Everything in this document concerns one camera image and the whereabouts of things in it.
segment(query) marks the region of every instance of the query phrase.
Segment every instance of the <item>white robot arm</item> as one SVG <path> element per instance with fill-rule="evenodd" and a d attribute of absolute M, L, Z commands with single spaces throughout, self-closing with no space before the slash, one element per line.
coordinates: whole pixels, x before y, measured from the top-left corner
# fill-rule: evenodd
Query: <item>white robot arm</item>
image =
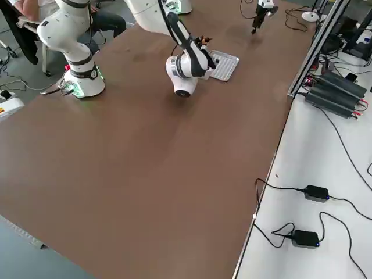
<path fill-rule="evenodd" d="M 166 5 L 165 0 L 126 0 L 137 23 L 150 32 L 171 36 L 183 53 L 171 56 L 166 62 L 166 71 L 173 82 L 174 92 L 180 97 L 194 93 L 198 78 L 207 70 L 215 69 L 216 62 L 206 50 L 206 41 L 193 38 L 185 25 Z"/>
<path fill-rule="evenodd" d="M 253 20 L 253 30 L 252 34 L 254 34 L 258 29 L 261 28 L 261 25 L 265 19 L 265 16 L 271 17 L 278 11 L 278 7 L 275 6 L 273 0 L 258 0 L 257 7 L 256 7 L 256 17 Z"/>
<path fill-rule="evenodd" d="M 89 48 L 77 42 L 90 27 L 90 0 L 56 0 L 59 10 L 44 19 L 37 28 L 41 41 L 64 54 L 69 67 L 63 76 L 66 93 L 77 98 L 95 96 L 105 83 Z"/>

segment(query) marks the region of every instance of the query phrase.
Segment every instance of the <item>black power adapter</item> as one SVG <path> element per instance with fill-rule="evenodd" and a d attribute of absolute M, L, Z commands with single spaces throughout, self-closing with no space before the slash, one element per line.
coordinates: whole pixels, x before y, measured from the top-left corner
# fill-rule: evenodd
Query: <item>black power adapter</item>
<path fill-rule="evenodd" d="M 308 185 L 305 189 L 303 189 L 303 194 L 305 199 L 316 202 L 326 202 L 330 199 L 328 189 L 313 185 Z"/>
<path fill-rule="evenodd" d="M 295 247 L 314 249 L 319 247 L 319 239 L 316 232 L 295 230 L 290 236 Z"/>

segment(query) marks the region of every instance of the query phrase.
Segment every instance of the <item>person's leg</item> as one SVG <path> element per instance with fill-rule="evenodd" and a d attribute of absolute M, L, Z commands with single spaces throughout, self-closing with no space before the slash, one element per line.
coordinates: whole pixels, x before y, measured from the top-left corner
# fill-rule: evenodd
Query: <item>person's leg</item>
<path fill-rule="evenodd" d="M 119 15 L 99 10 L 92 14 L 93 29 L 114 31 L 114 38 L 127 29 L 126 21 Z"/>
<path fill-rule="evenodd" d="M 99 51 L 99 48 L 96 42 L 93 39 L 91 41 L 91 34 L 89 30 L 85 32 L 83 35 L 81 35 L 79 39 L 77 39 L 77 41 L 84 45 L 87 45 L 87 47 L 89 47 L 89 49 L 91 50 L 92 54 L 95 54 L 97 51 Z"/>

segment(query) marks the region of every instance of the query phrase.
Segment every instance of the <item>tabletop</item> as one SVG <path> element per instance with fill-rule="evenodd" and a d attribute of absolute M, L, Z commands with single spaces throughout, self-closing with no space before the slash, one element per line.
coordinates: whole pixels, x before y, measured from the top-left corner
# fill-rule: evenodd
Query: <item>tabletop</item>
<path fill-rule="evenodd" d="M 254 37 L 238 5 L 192 4 L 190 32 L 240 58 L 229 82 L 176 97 L 174 43 L 134 26 L 95 56 L 102 94 L 40 96 L 0 124 L 0 214 L 98 278 L 225 279 L 239 258 L 312 33 L 284 26 L 287 2 Z"/>

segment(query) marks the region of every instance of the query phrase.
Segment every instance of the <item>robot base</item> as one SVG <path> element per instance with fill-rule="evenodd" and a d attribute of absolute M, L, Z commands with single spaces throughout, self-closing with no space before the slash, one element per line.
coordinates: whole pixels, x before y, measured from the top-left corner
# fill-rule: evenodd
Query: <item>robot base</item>
<path fill-rule="evenodd" d="M 92 97 L 100 94 L 105 89 L 105 83 L 98 70 L 98 76 L 90 78 L 77 78 L 71 75 L 70 70 L 63 76 L 64 84 L 69 84 L 63 89 L 65 94 L 73 94 L 76 98 Z"/>
<path fill-rule="evenodd" d="M 319 20 L 319 16 L 316 12 L 305 12 L 301 15 L 301 17 L 307 22 L 316 22 Z"/>

